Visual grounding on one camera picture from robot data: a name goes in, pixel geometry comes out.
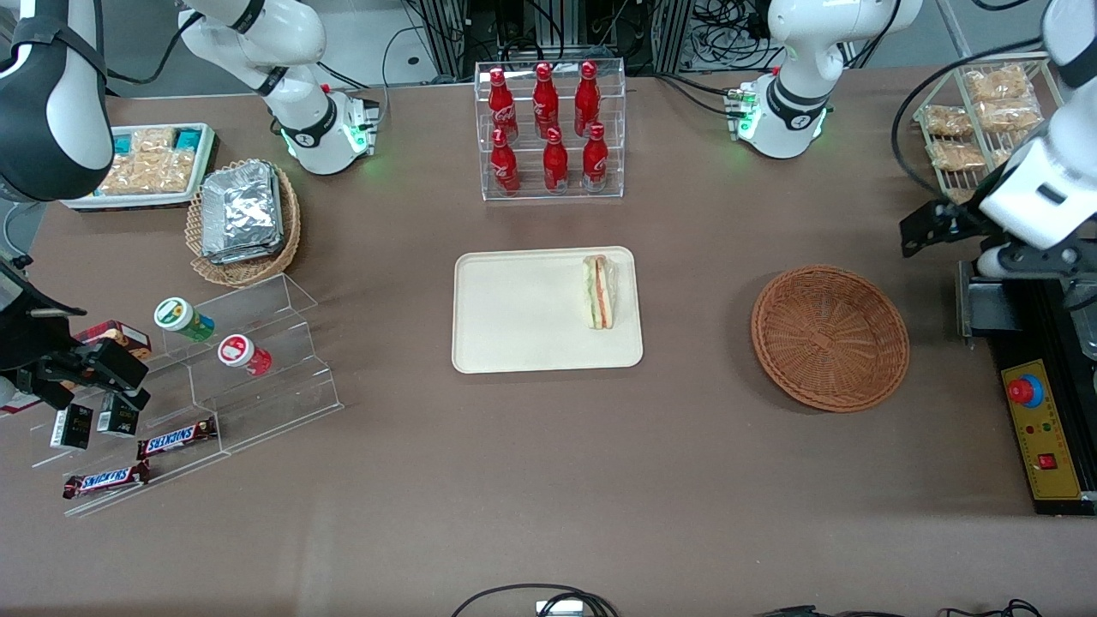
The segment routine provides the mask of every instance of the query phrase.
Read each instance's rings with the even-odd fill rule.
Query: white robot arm
[[[788,60],[777,76],[742,86],[756,93],[758,109],[738,125],[738,138],[773,158],[803,154],[818,135],[845,68],[838,44],[903,30],[919,10],[921,0],[773,0],[769,30],[772,40],[784,45]]]
[[[90,193],[114,158],[100,0],[23,0],[0,64],[0,198]]]
[[[979,260],[985,276],[1049,278],[1066,274],[1062,261],[1072,236],[1097,214],[1097,0],[1052,0],[1043,15],[1043,41],[1059,68],[1064,104],[1043,131],[1022,144],[1002,180],[980,204],[1019,242],[995,247]],[[1078,247],[1071,247],[1078,253]],[[1021,267],[1018,250],[1053,254],[1048,268]],[[1088,251],[1074,256],[1087,262]],[[1090,278],[1097,262],[1089,263]]]
[[[302,167],[327,176],[372,153],[377,108],[321,88],[306,65],[324,57],[319,16],[297,0],[188,0],[180,26],[200,58],[225,70],[263,98],[282,125]]]

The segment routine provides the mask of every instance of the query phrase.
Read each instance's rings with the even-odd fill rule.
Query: control panel
[[[1082,490],[1063,438],[1059,411],[1048,386],[1043,360],[1002,371],[1021,460],[1034,500],[1078,500]]]

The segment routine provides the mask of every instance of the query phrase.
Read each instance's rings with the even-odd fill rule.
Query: aluminum foil package
[[[249,160],[202,182],[202,256],[225,265],[282,250],[282,202],[278,172]]]

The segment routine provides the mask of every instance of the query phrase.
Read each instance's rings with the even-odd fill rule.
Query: small black box
[[[126,405],[118,396],[106,396],[106,407],[99,412],[99,433],[117,437],[133,437],[137,434],[137,412]]]
[[[80,405],[69,405],[57,412],[54,436],[49,447],[59,450],[87,450],[91,437],[92,411]]]

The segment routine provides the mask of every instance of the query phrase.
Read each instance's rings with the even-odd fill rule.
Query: snickers bar
[[[124,467],[95,475],[73,475],[65,483],[66,500],[80,497],[95,491],[110,491],[126,484],[145,484],[148,482],[148,461],[140,461],[133,467]]]
[[[145,460],[151,456],[182,448],[188,444],[201,441],[217,436],[217,420],[210,416],[200,423],[185,426],[178,430],[172,430],[166,435],[154,437],[148,441],[137,442],[137,460]]]

